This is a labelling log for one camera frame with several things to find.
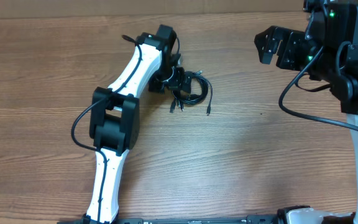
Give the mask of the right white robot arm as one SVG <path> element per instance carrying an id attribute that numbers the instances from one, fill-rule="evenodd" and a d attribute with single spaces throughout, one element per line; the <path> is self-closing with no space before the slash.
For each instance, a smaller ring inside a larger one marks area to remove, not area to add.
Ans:
<path id="1" fill-rule="evenodd" d="M 290 86 L 303 76 L 324 81 L 341 104 L 346 120 L 317 116 L 310 120 L 347 128 L 354 146 L 357 208 L 351 213 L 315 210 L 306 205 L 281 208 L 268 223 L 358 223 L 358 1 L 305 1 L 308 13 L 304 31 L 272 26 L 254 39 L 263 64 L 277 59 L 277 67 L 296 71 Z"/>

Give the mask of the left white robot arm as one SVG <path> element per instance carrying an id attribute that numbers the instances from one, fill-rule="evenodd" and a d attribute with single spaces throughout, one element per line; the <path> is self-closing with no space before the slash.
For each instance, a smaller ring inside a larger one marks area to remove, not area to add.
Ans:
<path id="1" fill-rule="evenodd" d="M 156 34 L 142 33 L 134 54 L 107 88 L 97 87 L 90 115 L 91 150 L 96 153 L 96 176 L 91 203 L 82 223 L 114 223 L 119 213 L 118 193 L 124 161 L 134 147 L 140 130 L 140 96 L 144 88 L 155 93 L 190 89 L 181 55 L 172 49 L 179 44 L 170 26 L 160 25 Z"/>

